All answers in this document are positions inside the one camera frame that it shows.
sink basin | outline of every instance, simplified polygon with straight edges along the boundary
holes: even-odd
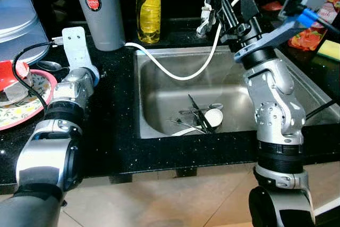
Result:
[[[211,47],[150,50],[170,72],[179,76],[195,73],[205,62]],[[280,51],[275,51],[288,66],[295,82],[295,95],[306,113],[330,98],[300,71]],[[138,90],[137,112],[140,138],[168,137],[187,127],[174,123],[178,118],[195,125],[194,115],[181,115],[179,110],[191,107],[190,94],[200,108],[212,103],[223,104],[223,122],[216,132],[256,130],[254,109],[243,80],[245,69],[233,60],[227,46],[216,48],[207,68],[196,78],[177,81],[161,71],[142,51],[135,53],[135,73]],[[340,107],[333,105],[307,120],[306,125],[338,123]]]

black cable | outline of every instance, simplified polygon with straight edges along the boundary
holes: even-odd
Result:
[[[325,108],[328,108],[329,106],[332,106],[335,103],[336,103],[336,100],[332,99],[330,102],[327,102],[327,103],[323,104],[322,106],[318,107],[317,109],[315,109],[312,112],[310,112],[309,114],[307,114],[306,115],[306,120],[308,120],[309,118],[313,117],[317,113],[320,113]]]
[[[18,80],[19,83],[21,83],[23,86],[25,86],[25,88],[28,89],[29,92],[31,92],[31,94],[35,95],[39,100],[40,102],[42,103],[42,106],[44,108],[44,112],[46,113],[47,111],[47,104],[46,102],[44,101],[44,99],[40,96],[40,94],[35,91],[32,87],[30,87],[27,83],[25,83],[21,78],[20,76],[18,75],[18,73],[16,72],[16,63],[18,61],[18,59],[27,51],[29,50],[32,50],[34,48],[37,48],[37,47],[40,47],[40,46],[45,46],[45,45],[52,45],[53,42],[45,42],[45,43],[40,43],[40,44],[36,44],[36,45],[31,45],[27,48],[25,48],[24,50],[22,50],[21,52],[19,52],[13,59],[13,62],[12,62],[12,72],[13,72],[13,75],[15,76],[15,78]]]
[[[322,18],[318,18],[317,21],[323,25],[325,28],[331,30],[332,32],[334,33],[337,33],[337,34],[340,34],[340,30],[338,30],[337,28],[335,28],[332,24],[328,23],[327,21],[325,21],[324,19]]]

red label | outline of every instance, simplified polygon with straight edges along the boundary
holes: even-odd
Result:
[[[99,10],[101,6],[100,0],[86,0],[86,3],[87,6],[93,11]]]

tile floor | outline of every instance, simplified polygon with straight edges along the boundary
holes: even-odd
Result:
[[[58,227],[250,227],[248,193],[257,185],[252,167],[204,167],[190,178],[141,173],[115,185],[108,178],[86,179],[67,194]],[[340,197],[340,162],[305,168],[315,208]]]

spoon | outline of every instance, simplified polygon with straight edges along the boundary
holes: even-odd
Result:
[[[218,126],[220,126],[220,124],[222,123],[223,120],[223,113],[221,110],[217,109],[217,108],[213,108],[208,110],[205,113],[205,118],[207,119],[207,121],[209,122],[209,124],[211,125],[211,127],[216,128]],[[176,132],[174,134],[172,134],[171,136],[182,136],[184,134],[187,134],[189,132],[195,131],[196,128],[201,128],[201,126],[196,126],[196,127],[191,127],[185,130],[181,130],[179,132]]]
[[[68,66],[62,67],[59,63],[53,62],[53,61],[39,61],[37,62],[37,66],[41,69],[44,69],[46,71],[50,72],[57,72],[61,69],[68,69]]]

